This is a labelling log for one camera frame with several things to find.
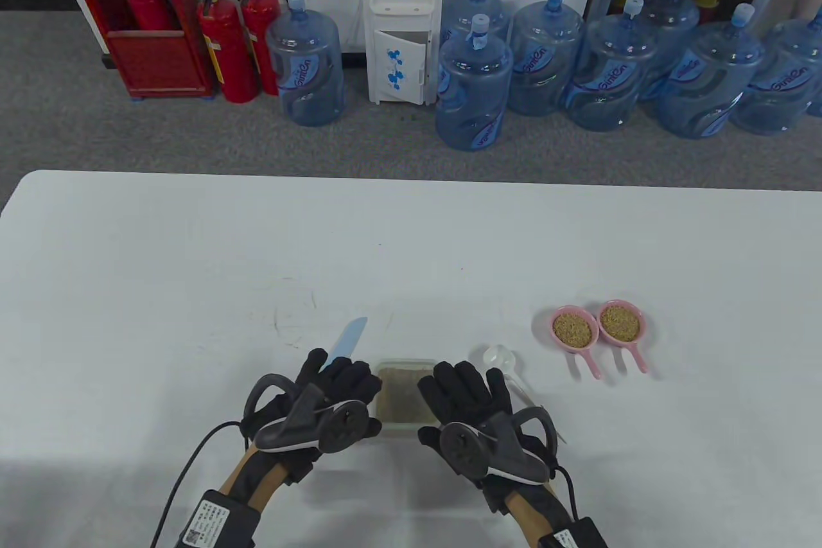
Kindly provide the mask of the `person's left hand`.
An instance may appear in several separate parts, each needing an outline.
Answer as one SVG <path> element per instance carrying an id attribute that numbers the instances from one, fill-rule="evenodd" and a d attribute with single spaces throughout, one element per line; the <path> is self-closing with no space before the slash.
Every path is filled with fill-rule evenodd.
<path id="1" fill-rule="evenodd" d="M 382 381 L 364 361 L 328 357 L 322 348 L 309 351 L 296 380 L 262 376 L 244 406 L 241 434 L 265 462 L 288 470 L 287 483 L 301 481 L 323 454 L 373 438 L 382 428 L 368 413 Z"/>

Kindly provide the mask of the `person's right hand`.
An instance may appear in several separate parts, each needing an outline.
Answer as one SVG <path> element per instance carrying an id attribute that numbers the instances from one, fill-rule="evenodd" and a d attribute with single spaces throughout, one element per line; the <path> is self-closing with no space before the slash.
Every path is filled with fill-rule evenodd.
<path id="1" fill-rule="evenodd" d="M 496 415 L 514 415 L 511 394 L 501 369 L 490 368 L 481 375 L 469 361 L 460 361 L 455 365 L 441 361 L 434 366 L 430 375 L 420 378 L 417 388 L 439 424 L 437 427 L 420 428 L 417 436 L 422 445 L 431 448 L 441 458 L 444 458 L 441 433 L 447 425 L 461 423 L 480 429 Z M 570 521 L 567 510 L 545 483 L 526 484 L 519 478 L 510 479 L 501 475 L 487 475 L 471 483 L 481 490 L 493 513 L 510 515 L 510 500 L 521 497 L 552 526 Z"/>

